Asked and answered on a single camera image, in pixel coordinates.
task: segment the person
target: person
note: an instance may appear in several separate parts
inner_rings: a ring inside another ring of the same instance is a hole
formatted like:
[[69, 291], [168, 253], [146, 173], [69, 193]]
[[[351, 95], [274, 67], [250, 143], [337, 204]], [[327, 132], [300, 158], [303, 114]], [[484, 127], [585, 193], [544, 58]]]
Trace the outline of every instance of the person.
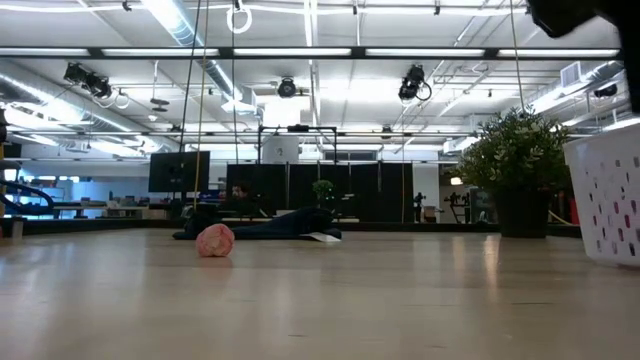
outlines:
[[231, 197], [220, 205], [220, 210], [235, 211], [241, 217], [257, 217], [260, 214], [256, 204], [251, 199], [251, 188], [245, 182], [233, 185]]
[[413, 211], [415, 213], [415, 217], [416, 217], [416, 222], [420, 222], [420, 215], [422, 215], [422, 200], [425, 197], [422, 195], [421, 192], [418, 193], [418, 195], [416, 195], [416, 197], [413, 199], [413, 202], [415, 203]]

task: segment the black plant pot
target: black plant pot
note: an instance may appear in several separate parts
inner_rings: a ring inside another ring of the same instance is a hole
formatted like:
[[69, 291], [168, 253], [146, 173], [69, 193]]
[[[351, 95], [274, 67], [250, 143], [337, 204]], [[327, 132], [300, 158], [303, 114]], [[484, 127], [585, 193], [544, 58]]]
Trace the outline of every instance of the black plant pot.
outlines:
[[551, 194], [546, 191], [494, 191], [500, 233], [503, 237], [543, 239]]

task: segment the potted plant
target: potted plant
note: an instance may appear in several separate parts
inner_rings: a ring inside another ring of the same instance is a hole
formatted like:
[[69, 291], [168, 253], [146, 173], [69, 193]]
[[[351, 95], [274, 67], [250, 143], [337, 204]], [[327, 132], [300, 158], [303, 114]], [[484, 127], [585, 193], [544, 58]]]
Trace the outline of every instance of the potted plant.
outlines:
[[318, 180], [313, 183], [313, 192], [316, 193], [319, 208], [326, 208], [327, 201], [331, 198], [333, 183], [329, 180]]
[[498, 114], [481, 128], [456, 173], [491, 194], [502, 236], [546, 237], [551, 191], [569, 179], [562, 150], [567, 129], [532, 108]]

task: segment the wooden floor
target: wooden floor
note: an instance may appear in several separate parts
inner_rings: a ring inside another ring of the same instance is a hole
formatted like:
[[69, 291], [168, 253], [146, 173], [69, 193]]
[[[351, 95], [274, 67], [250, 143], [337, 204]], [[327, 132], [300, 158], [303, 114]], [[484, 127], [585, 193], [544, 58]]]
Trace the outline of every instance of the wooden floor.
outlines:
[[640, 272], [579, 240], [347, 233], [199, 259], [169, 234], [0, 247], [0, 358], [640, 358]]

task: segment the gymnastic ring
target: gymnastic ring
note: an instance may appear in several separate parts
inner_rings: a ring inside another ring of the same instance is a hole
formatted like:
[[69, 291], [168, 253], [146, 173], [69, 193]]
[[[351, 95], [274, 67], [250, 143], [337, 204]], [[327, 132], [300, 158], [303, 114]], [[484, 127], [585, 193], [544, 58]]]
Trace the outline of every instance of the gymnastic ring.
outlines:
[[[244, 26], [236, 29], [233, 25], [233, 14], [234, 13], [245, 13], [247, 14], [247, 21], [245, 22]], [[251, 14], [251, 9], [240, 9], [240, 10], [236, 10], [233, 7], [230, 8], [227, 11], [227, 27], [229, 28], [229, 31], [233, 32], [234, 34], [242, 34], [244, 32], [246, 32], [247, 30], [249, 30], [249, 28], [251, 27], [251, 24], [253, 23], [253, 15]]]

